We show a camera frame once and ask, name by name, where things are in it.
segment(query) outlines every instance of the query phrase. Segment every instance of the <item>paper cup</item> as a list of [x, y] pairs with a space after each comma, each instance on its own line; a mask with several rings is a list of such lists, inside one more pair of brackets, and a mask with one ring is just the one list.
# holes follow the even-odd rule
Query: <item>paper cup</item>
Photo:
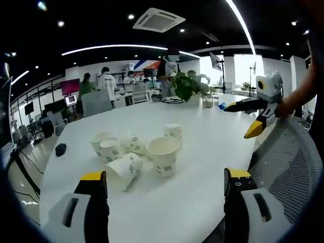
[[126, 191], [142, 165], [143, 160], [138, 155], [134, 153], [125, 154], [122, 158], [105, 165], [107, 180], [119, 190]]
[[115, 159], [121, 158], [124, 155], [124, 151], [119, 142], [115, 138], [108, 139], [100, 143], [101, 154], [104, 160], [109, 163]]
[[164, 136], [165, 137], [175, 137], [179, 141], [182, 139], [182, 131], [181, 126], [178, 123], [168, 123], [164, 125], [165, 131]]
[[98, 156], [102, 156], [100, 143], [106, 141], [111, 138], [110, 133], [98, 133], [93, 139], [90, 141], [93, 149], [97, 153]]
[[133, 153], [147, 154], [146, 145], [147, 140], [136, 134], [126, 135], [121, 139], [121, 146], [123, 149]]
[[174, 173], [179, 148], [180, 142], [175, 137], [156, 138], [147, 145], [148, 156], [160, 176], [169, 177]]

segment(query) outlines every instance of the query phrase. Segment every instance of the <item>white round table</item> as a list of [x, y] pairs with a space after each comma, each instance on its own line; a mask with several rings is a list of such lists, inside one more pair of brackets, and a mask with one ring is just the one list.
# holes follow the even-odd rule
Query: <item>white round table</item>
[[[227, 104], [243, 96], [218, 94]], [[148, 140], [164, 136], [163, 125], [181, 124], [182, 148], [176, 172], [157, 178], [145, 162], [126, 192], [108, 184], [109, 242], [202, 242], [224, 217], [224, 168], [247, 169], [255, 139], [244, 134], [255, 114], [228, 113], [218, 107], [145, 102], [114, 109], [68, 124], [57, 141], [65, 143], [61, 157], [53, 150], [40, 187], [40, 223], [80, 177], [103, 168], [89, 141], [100, 131], [120, 138], [132, 132]]]

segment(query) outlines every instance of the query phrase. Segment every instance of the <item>cup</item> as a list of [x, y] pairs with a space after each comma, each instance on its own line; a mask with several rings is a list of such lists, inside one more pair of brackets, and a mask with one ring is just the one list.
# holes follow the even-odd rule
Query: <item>cup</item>
[[142, 136], [136, 134], [126, 135], [121, 139], [120, 143], [125, 151], [146, 154], [147, 140]]
[[181, 126], [178, 123], [168, 123], [164, 125], [164, 136], [165, 137], [175, 137], [179, 141], [182, 139]]
[[143, 160], [134, 153], [125, 154], [105, 165], [107, 180], [121, 191], [126, 191], [128, 185], [137, 176], [143, 165]]
[[109, 163], [115, 159], [121, 158], [124, 151], [117, 139], [111, 138], [100, 143], [101, 154], [104, 160]]
[[148, 156], [160, 176], [173, 175], [179, 148], [180, 142], [175, 137], [155, 138], [147, 145]]
[[111, 138], [110, 133], [98, 133], [95, 137], [92, 138], [92, 140], [90, 141], [93, 149], [95, 150], [95, 152], [97, 153], [98, 156], [102, 156], [101, 154], [101, 147], [100, 147], [100, 143], [103, 141], [106, 141], [108, 139]]

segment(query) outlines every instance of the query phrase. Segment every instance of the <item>window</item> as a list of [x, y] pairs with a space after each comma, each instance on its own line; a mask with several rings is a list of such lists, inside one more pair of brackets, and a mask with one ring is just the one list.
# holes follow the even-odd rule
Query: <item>window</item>
[[[220, 60], [224, 60], [223, 55], [218, 55], [217, 57]], [[199, 63], [200, 63], [200, 73], [206, 74], [207, 77], [209, 77], [211, 79], [211, 82], [209, 83], [209, 85], [210, 86], [218, 86], [219, 83], [221, 83], [223, 80], [223, 79], [221, 79], [221, 77], [223, 76], [223, 72], [213, 69], [210, 56], [202, 57], [199, 60]], [[202, 78], [201, 82], [207, 84], [207, 80], [205, 78]]]
[[256, 86], [256, 76], [264, 76], [263, 59], [261, 55], [234, 55], [235, 85], [250, 83], [250, 67], [256, 62], [256, 74], [251, 70], [251, 86]]

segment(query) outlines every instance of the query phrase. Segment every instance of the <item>ceiling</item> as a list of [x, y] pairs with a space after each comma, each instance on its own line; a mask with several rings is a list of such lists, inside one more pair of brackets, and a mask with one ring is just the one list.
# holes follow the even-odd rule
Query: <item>ceiling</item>
[[[301, 57], [309, 55], [305, 28], [292, 26], [295, 13], [274, 1], [233, 0], [239, 9], [251, 34], [254, 45], [275, 47], [287, 59], [292, 54]], [[245, 33], [235, 14], [225, 0], [204, 0], [195, 2], [170, 1], [76, 1], [44, 0], [47, 11], [37, 7], [37, 1], [24, 0], [19, 3], [6, 1], [3, 13], [6, 34], [3, 53], [16, 52], [16, 57], [7, 58], [11, 75], [17, 77], [26, 70], [30, 73], [12, 87], [17, 97], [30, 87], [63, 74], [64, 70], [77, 65], [88, 65], [105, 61], [138, 59], [157, 60], [161, 50], [143, 48], [104, 48], [83, 51], [67, 56], [62, 53], [91, 46], [111, 44], [138, 44], [167, 47], [186, 52], [227, 45], [248, 45]], [[132, 26], [149, 8], [158, 8], [186, 19], [166, 31], [157, 33], [136, 30]], [[65, 25], [59, 28], [57, 22]], [[209, 39], [213, 35], [217, 42]]]

